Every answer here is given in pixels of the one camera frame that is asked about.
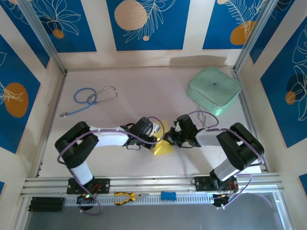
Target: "yellow object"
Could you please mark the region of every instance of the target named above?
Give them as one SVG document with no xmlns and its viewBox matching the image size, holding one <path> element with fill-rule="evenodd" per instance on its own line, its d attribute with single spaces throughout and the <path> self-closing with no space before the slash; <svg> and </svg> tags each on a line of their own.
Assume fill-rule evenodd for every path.
<svg viewBox="0 0 307 230">
<path fill-rule="evenodd" d="M 167 132 L 169 130 L 167 121 L 162 121 L 162 123 L 164 125 L 165 132 Z M 160 138 L 162 134 L 163 134 L 163 129 L 161 127 L 159 131 L 154 134 L 154 136 Z M 152 151 L 154 152 L 153 153 L 154 156 L 164 155 L 173 152 L 173 146 L 171 146 L 167 141 L 162 140 L 161 142 L 155 145 Z"/>
<path fill-rule="evenodd" d="M 124 192 L 118 192 L 114 193 L 115 196 L 130 196 L 127 200 L 124 200 L 122 202 L 115 202 L 115 205 L 123 205 L 125 203 L 128 203 L 129 201 L 135 201 L 136 198 L 140 198 L 143 196 L 148 196 L 149 194 L 144 193 L 144 194 L 135 194 L 135 193 L 124 193 Z"/>
</svg>

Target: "white table surface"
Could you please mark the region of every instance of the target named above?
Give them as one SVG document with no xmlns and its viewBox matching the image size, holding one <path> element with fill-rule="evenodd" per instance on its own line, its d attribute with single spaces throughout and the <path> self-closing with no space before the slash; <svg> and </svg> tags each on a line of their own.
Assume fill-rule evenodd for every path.
<svg viewBox="0 0 307 230">
<path fill-rule="evenodd" d="M 197 109 L 197 104 L 186 95 L 186 90 L 189 80 L 202 69 L 144 68 L 69 72 L 47 141 L 40 177 L 70 176 L 67 168 L 57 163 L 59 153 L 54 144 L 80 121 L 85 121 L 89 126 L 114 128 L 135 123 L 143 116 L 156 116 L 168 121 L 171 127 L 177 117 Z M 229 68 L 220 69 L 231 76 Z M 75 115 L 59 117 L 63 112 L 83 107 L 73 100 L 74 93 L 80 88 L 92 87 L 98 91 L 109 85 L 117 88 L 116 99 L 94 105 Z M 82 100 L 88 96 L 89 92 L 82 92 L 78 98 Z M 191 116 L 200 128 L 201 123 L 196 114 Z M 218 127 L 230 127 L 236 122 L 247 127 L 238 99 L 218 118 Z M 206 123 L 214 124 L 213 118 L 207 116 Z M 192 149 L 173 147 L 172 153 L 161 156 L 154 156 L 146 148 L 135 151 L 126 150 L 126 147 L 107 146 L 95 148 L 86 161 L 94 176 L 160 176 L 208 174 L 225 159 L 222 148 L 217 146 Z M 250 167 L 245 172 L 259 173 L 260 168 Z"/>
</svg>

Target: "pliers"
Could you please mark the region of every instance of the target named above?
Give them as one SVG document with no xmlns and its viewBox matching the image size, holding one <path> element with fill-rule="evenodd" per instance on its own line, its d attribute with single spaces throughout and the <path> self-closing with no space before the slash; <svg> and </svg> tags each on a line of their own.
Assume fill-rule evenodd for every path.
<svg viewBox="0 0 307 230">
<path fill-rule="evenodd" d="M 124 193 L 124 192 L 118 192 L 114 193 L 115 196 L 130 196 L 127 200 L 122 201 L 122 202 L 115 202 L 115 205 L 123 205 L 125 203 L 128 203 L 129 201 L 135 201 L 137 198 L 141 198 L 143 196 L 148 196 L 148 193 L 140 193 L 140 194 L 135 194 L 135 193 Z"/>
</svg>

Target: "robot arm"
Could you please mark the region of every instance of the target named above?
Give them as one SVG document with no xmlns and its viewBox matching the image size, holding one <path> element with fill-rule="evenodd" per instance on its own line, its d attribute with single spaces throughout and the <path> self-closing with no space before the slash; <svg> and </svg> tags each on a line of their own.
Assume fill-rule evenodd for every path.
<svg viewBox="0 0 307 230">
<path fill-rule="evenodd" d="M 174 124 L 176 128 L 170 128 L 163 138 L 170 145 L 186 148 L 183 144 L 187 142 L 190 145 L 189 148 L 206 145 L 220 145 L 223 148 L 227 159 L 210 172 L 210 177 L 203 182 L 200 181 L 200 184 L 202 183 L 203 187 L 210 191 L 223 188 L 225 184 L 234 179 L 233 175 L 235 173 L 249 167 L 258 158 L 245 143 L 239 143 L 241 140 L 251 145 L 260 156 L 264 153 L 262 145 L 240 123 L 235 123 L 230 127 L 231 132 L 235 132 L 240 138 L 229 131 L 210 130 L 209 132 L 209 130 L 197 129 L 188 115 L 178 117 Z M 159 128 L 157 124 L 143 117 L 136 124 L 127 124 L 114 129 L 103 129 L 104 132 L 89 134 L 83 137 L 80 142 L 74 143 L 65 151 L 62 158 L 67 168 L 86 187 L 90 181 L 94 180 L 94 177 L 85 160 L 95 147 L 118 145 L 125 146 L 128 149 L 130 145 L 137 145 L 139 148 L 143 146 L 151 149 L 155 146 L 154 142 L 156 142 L 156 137 L 153 137 L 152 134 L 157 132 Z M 77 123 L 57 140 L 55 143 L 56 149 L 61 153 L 76 138 L 91 130 L 97 130 L 97 128 L 89 127 L 85 122 Z M 151 144 L 144 143 L 129 134 L 133 134 Z"/>
<path fill-rule="evenodd" d="M 235 123 L 230 127 L 240 138 L 219 129 L 197 129 L 188 115 L 178 117 L 174 124 L 176 128 L 170 128 L 164 137 L 171 145 L 187 148 L 182 146 L 187 142 L 190 145 L 188 148 L 207 145 L 223 148 L 227 159 L 210 172 L 211 186 L 216 190 L 227 183 L 231 176 L 246 169 L 258 158 L 245 143 L 239 143 L 241 140 L 250 144 L 260 156 L 264 154 L 263 146 L 241 123 Z"/>
<path fill-rule="evenodd" d="M 160 126 L 158 124 L 151 122 L 147 117 L 141 118 L 136 124 L 131 123 L 111 129 L 99 129 L 88 126 L 85 122 L 79 122 L 56 141 L 55 147 L 58 152 L 61 153 L 70 143 L 82 134 L 93 130 L 103 130 L 103 132 L 96 132 L 83 137 L 62 155 L 68 170 L 73 172 L 82 185 L 85 185 L 94 178 L 85 161 L 94 148 L 117 145 L 125 146 L 129 149 L 129 146 L 137 145 L 139 148 L 144 146 L 145 148 L 152 149 L 155 144 L 143 143 L 130 136 L 129 133 L 148 142 L 155 142 L 157 138 L 152 135 L 157 132 L 159 128 Z"/>
</svg>

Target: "mint green pouch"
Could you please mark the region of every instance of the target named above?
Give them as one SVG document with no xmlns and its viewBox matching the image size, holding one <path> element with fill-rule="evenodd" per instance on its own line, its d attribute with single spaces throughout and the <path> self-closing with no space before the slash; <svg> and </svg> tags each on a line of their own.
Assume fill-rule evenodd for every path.
<svg viewBox="0 0 307 230">
<path fill-rule="evenodd" d="M 190 80 L 187 95 L 214 115 L 221 115 L 241 90 L 240 82 L 208 66 Z"/>
</svg>

